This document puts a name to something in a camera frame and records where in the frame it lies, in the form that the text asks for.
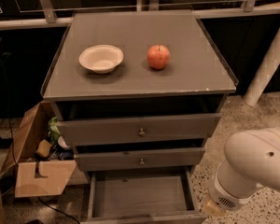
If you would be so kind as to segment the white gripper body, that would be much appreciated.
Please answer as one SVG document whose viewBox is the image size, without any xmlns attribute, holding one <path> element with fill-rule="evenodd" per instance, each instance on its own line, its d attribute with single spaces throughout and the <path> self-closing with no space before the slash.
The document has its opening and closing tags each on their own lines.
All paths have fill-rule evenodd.
<svg viewBox="0 0 280 224">
<path fill-rule="evenodd" d="M 224 217 L 226 211 L 220 208 L 209 196 L 203 199 L 203 211 L 212 217 Z"/>
</svg>

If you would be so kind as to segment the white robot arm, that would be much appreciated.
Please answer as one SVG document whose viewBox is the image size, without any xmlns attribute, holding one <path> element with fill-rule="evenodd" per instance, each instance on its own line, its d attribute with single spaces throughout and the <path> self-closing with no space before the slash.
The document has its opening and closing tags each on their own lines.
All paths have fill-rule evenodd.
<svg viewBox="0 0 280 224">
<path fill-rule="evenodd" d="M 203 200 L 207 215 L 237 211 L 263 188 L 280 192 L 280 128 L 235 133 L 226 141 L 224 155 Z"/>
</svg>

